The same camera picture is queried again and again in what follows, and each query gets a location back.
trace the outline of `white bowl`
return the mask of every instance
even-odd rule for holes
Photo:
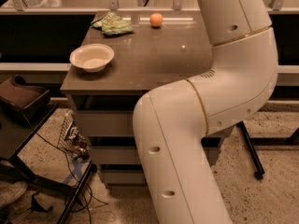
[[[70,62],[87,72],[98,72],[114,57],[111,47],[103,44],[90,44],[75,49],[70,55]]]

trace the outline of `white robotic arm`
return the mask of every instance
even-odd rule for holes
[[[277,47],[262,0],[198,0],[212,45],[206,74],[144,95],[134,112],[138,154],[161,224],[231,223],[201,139],[270,97]]]

